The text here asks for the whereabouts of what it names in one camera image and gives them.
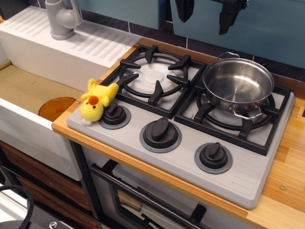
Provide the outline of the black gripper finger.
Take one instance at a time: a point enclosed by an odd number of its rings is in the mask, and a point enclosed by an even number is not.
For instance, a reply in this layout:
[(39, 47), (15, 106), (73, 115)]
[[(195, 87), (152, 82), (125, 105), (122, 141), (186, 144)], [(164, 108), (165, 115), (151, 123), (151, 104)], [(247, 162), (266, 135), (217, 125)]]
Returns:
[(182, 22), (190, 19), (194, 10), (194, 0), (175, 0), (178, 16)]
[(229, 28), (233, 26), (239, 12), (241, 11), (241, 3), (238, 0), (224, 0), (222, 11), (220, 13), (220, 29), (219, 34), (224, 35)]

